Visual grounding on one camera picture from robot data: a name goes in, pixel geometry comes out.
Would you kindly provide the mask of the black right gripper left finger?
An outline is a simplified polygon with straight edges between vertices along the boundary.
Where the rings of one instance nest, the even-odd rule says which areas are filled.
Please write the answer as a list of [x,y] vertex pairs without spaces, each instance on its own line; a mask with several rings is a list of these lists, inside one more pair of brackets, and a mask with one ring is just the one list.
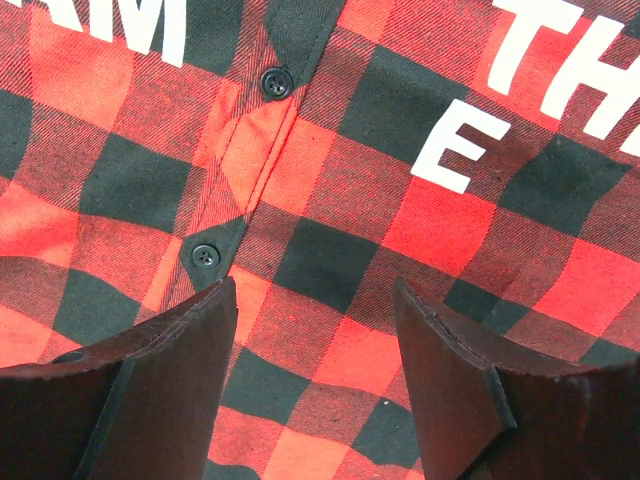
[[1,371],[5,479],[199,479],[237,324],[224,278],[44,364]]

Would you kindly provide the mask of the red black plaid shirt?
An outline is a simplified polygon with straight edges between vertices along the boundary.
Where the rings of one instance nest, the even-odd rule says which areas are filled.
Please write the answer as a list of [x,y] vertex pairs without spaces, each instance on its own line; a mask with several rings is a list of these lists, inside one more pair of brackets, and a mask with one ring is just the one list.
[[5,1],[1,362],[230,275],[205,474],[419,479],[397,277],[639,354],[635,1]]

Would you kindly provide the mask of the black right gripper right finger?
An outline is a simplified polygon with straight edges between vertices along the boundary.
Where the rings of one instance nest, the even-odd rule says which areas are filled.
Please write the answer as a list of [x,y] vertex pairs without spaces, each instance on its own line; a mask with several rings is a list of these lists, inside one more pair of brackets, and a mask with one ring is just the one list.
[[522,347],[398,279],[394,317],[429,479],[635,479],[639,363]]

